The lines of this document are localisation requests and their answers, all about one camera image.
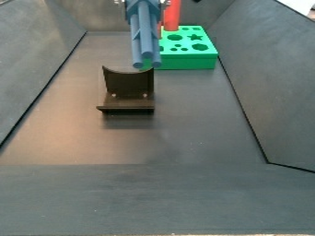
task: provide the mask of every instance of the bin floor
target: bin floor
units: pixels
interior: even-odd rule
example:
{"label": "bin floor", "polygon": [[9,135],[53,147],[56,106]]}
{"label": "bin floor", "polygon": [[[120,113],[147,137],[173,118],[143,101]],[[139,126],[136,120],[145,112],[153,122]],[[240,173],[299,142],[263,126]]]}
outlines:
{"label": "bin floor", "polygon": [[128,33],[84,37],[0,149],[0,235],[315,233],[315,175],[264,163],[219,62],[104,115],[131,64]]}

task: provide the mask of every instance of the green shape sorter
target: green shape sorter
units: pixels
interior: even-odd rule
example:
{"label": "green shape sorter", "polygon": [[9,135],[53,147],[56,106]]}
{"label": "green shape sorter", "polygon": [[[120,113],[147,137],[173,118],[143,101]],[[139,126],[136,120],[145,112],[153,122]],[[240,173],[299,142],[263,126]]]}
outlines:
{"label": "green shape sorter", "polygon": [[177,31],[163,31],[160,70],[213,69],[217,51],[200,26],[180,26]]}

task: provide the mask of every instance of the blue cylinder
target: blue cylinder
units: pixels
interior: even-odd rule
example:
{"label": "blue cylinder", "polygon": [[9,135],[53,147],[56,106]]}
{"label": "blue cylinder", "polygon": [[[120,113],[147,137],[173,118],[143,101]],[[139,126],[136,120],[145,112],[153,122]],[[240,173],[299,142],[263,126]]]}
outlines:
{"label": "blue cylinder", "polygon": [[141,48],[140,40],[136,36],[139,31],[139,16],[136,14],[131,17],[131,33],[132,33],[132,50],[133,50],[133,67],[143,67],[143,57],[141,57]]}
{"label": "blue cylinder", "polygon": [[160,55],[160,44],[159,44],[159,36],[157,36],[157,19],[155,15],[151,15],[151,30],[152,30],[152,59],[151,65],[153,68],[161,66],[161,55]]}
{"label": "blue cylinder", "polygon": [[139,27],[140,27],[140,45],[144,58],[152,57],[152,33],[149,20],[149,6],[145,1],[137,5]]}

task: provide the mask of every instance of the gray wall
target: gray wall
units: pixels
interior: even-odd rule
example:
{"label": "gray wall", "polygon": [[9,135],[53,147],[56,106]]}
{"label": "gray wall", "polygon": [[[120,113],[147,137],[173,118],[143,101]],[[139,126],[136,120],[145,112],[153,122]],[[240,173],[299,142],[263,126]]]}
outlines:
{"label": "gray wall", "polygon": [[0,6],[0,143],[85,34],[53,0]]}
{"label": "gray wall", "polygon": [[315,171],[315,22],[236,0],[209,33],[267,159]]}
{"label": "gray wall", "polygon": [[[123,9],[113,0],[56,0],[89,31],[129,30]],[[181,23],[197,24],[205,28],[212,25],[233,0],[181,0]]]}

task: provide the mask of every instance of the black holder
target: black holder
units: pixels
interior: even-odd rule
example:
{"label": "black holder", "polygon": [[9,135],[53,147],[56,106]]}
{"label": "black holder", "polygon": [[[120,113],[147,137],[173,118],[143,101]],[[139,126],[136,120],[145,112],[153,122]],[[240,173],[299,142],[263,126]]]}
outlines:
{"label": "black holder", "polygon": [[107,93],[96,107],[101,112],[153,111],[153,69],[124,73],[103,66],[103,76]]}

